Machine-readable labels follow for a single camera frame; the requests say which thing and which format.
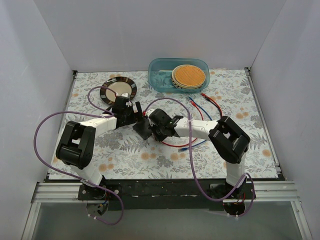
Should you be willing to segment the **black network switch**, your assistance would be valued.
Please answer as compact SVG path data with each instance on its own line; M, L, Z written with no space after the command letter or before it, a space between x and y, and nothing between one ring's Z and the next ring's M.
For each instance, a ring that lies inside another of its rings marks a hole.
M137 122L132 128L143 140L147 140L153 134L150 130L150 122L147 118Z

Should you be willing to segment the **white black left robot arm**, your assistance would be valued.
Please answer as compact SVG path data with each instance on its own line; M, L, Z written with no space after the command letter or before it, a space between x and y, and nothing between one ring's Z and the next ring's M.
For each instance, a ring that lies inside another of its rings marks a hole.
M95 139L109 131L135 124L143 119L140 102L131 103L124 95L117 96L114 104L99 117L87 121L69 121L64 127L55 156L70 166L90 186L89 194L95 200L106 196L106 187L101 184L103 176L92 163Z

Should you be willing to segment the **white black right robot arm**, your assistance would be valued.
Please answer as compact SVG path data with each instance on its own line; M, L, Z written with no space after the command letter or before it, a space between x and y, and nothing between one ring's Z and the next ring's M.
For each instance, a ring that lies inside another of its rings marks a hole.
M171 118L162 109L150 109L145 112L157 141L161 142L167 137L189 137L189 145L192 138L198 138L212 142L219 156L226 162L226 195L221 198L212 198L202 189L194 168L192 149L189 149L191 172L194 181L204 195L213 202L220 202L228 197L237 199L245 192L243 183L247 174L243 158L249 148L250 137L230 118L223 116L219 120L195 120L187 111L187 117L176 115Z

